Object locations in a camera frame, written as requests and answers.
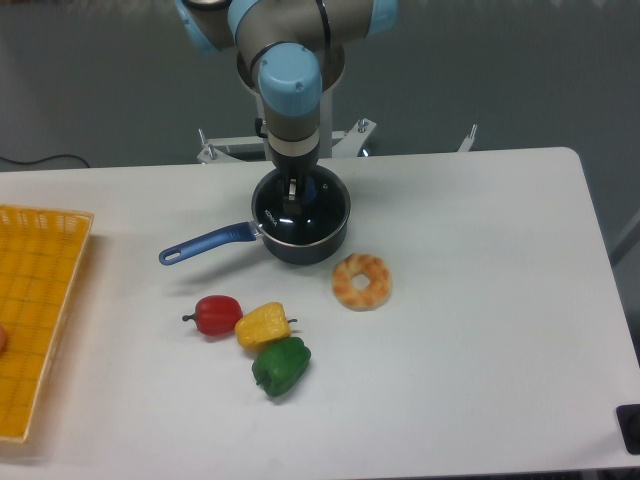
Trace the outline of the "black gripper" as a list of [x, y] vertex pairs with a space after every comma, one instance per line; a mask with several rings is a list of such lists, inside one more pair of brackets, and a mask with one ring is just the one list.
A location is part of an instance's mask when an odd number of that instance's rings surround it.
[[284, 140], [270, 132], [265, 119], [257, 117], [254, 130], [263, 140], [266, 158], [289, 177], [283, 181], [283, 213], [298, 215], [299, 203], [309, 202], [309, 176], [306, 174], [319, 159], [319, 129], [301, 140]]

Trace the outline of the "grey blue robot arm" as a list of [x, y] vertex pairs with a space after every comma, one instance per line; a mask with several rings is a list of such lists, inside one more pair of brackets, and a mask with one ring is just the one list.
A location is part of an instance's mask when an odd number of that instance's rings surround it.
[[344, 44], [390, 29], [396, 1], [179, 1], [191, 41], [205, 51], [236, 48], [238, 71], [259, 100], [268, 158], [280, 196], [301, 207], [311, 172], [332, 154], [332, 90]]

